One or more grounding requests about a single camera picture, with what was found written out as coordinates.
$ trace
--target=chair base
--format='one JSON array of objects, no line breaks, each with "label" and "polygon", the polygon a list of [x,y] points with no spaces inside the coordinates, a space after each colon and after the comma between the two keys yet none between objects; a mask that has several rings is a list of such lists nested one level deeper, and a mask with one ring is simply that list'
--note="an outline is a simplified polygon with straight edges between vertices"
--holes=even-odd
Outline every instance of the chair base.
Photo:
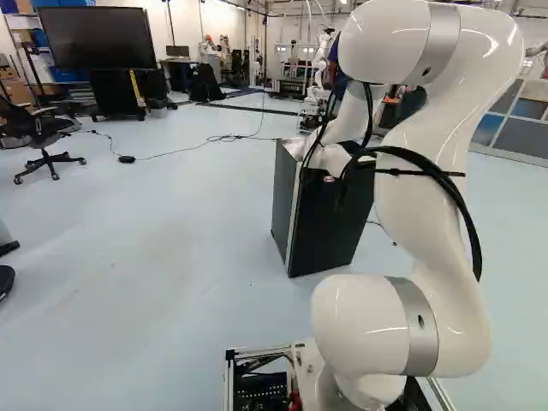
[{"label": "chair base", "polygon": [[0,301],[11,291],[15,280],[15,270],[8,265],[0,265]]},{"label": "chair base", "polygon": [[71,158],[68,152],[64,152],[63,154],[55,154],[51,156],[48,154],[48,152],[45,149],[42,149],[42,158],[36,159],[36,160],[29,160],[25,164],[25,167],[27,168],[22,173],[16,174],[14,176],[14,183],[16,185],[22,184],[23,180],[21,177],[26,176],[28,174],[33,173],[40,167],[47,165],[50,169],[51,178],[53,180],[59,180],[59,175],[55,171],[55,167],[53,166],[54,163],[73,163],[74,161],[77,161],[81,165],[86,164],[86,159],[83,157],[78,158]]}]

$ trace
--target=yellow object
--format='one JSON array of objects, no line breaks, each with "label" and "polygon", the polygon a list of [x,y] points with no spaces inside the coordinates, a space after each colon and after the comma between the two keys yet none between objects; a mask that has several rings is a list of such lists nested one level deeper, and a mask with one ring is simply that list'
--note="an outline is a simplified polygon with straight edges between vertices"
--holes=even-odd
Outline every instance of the yellow object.
[{"label": "yellow object", "polygon": [[134,93],[135,93],[135,98],[137,98],[137,104],[139,106],[145,105],[145,100],[140,95],[139,86],[137,86],[137,80],[135,79],[135,73],[133,70],[129,70],[129,77],[131,77],[131,84],[134,87]]}]

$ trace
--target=monitor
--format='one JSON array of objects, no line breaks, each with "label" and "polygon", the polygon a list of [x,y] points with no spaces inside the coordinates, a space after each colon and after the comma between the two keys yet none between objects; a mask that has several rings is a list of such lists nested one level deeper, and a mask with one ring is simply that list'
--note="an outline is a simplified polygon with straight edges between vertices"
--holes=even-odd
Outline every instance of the monitor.
[{"label": "monitor", "polygon": [[190,57],[187,45],[166,45],[165,54],[171,57]]},{"label": "monitor", "polygon": [[41,7],[40,20],[60,69],[156,69],[145,10]]}]

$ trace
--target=black box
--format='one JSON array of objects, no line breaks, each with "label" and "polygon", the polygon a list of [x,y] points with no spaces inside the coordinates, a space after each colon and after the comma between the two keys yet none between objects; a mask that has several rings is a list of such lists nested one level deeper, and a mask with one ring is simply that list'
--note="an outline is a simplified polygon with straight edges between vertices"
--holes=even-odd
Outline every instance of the black box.
[{"label": "black box", "polygon": [[373,204],[375,163],[360,163],[341,197],[342,182],[327,171],[301,170],[291,142],[277,141],[271,226],[286,272],[298,277],[348,265]]}]

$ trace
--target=white wall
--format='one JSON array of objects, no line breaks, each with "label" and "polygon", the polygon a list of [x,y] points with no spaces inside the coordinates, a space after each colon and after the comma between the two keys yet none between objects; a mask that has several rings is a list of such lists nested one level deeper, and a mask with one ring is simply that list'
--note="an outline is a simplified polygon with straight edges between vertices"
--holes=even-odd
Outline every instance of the white wall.
[{"label": "white wall", "polygon": [[[151,26],[152,42],[157,57],[165,57],[165,46],[171,45],[171,33],[166,3],[160,0],[98,0],[98,6],[142,7]],[[190,56],[198,57],[202,39],[198,0],[177,0],[170,3],[176,45],[188,45]],[[240,49],[243,42],[245,12],[218,0],[201,4],[204,34],[210,34],[215,44],[221,34],[229,36],[230,46]]]}]

